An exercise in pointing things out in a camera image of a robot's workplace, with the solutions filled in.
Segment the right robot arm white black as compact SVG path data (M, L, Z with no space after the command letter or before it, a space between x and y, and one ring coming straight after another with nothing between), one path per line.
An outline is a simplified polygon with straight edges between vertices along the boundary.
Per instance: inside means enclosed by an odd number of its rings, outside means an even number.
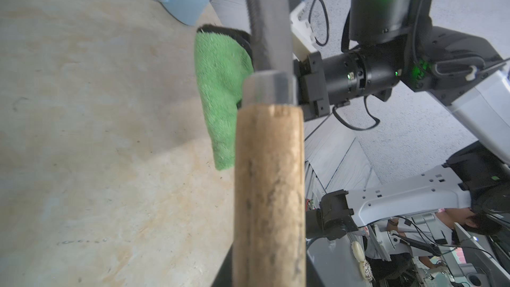
M380 192L339 190L307 211L308 239L335 240L376 221L442 207L509 211L509 75L481 37L435 27L432 0L351 0L341 53L322 58L312 38L294 43L306 120L336 116L355 98L387 101L400 82L427 92L476 138L446 163Z

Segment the sickle wooden handle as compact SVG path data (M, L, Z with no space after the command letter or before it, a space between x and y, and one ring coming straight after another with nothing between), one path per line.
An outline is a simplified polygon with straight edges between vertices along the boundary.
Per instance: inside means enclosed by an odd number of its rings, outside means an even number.
M288 0L246 0L254 72L237 114L234 286L304 286L304 115Z

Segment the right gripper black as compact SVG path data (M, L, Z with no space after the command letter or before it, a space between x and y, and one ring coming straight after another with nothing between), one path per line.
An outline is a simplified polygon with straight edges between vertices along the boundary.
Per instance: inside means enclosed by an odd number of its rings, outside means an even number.
M297 77L297 100L303 110L304 121L329 115L329 95L320 52L309 54L304 61L294 60L294 74Z

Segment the green microfiber rag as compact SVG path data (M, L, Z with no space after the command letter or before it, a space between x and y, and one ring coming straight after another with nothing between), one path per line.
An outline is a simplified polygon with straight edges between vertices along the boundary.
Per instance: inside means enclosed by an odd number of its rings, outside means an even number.
M206 24L195 35L195 75L215 168L235 164L236 118L243 82L253 73L251 35Z

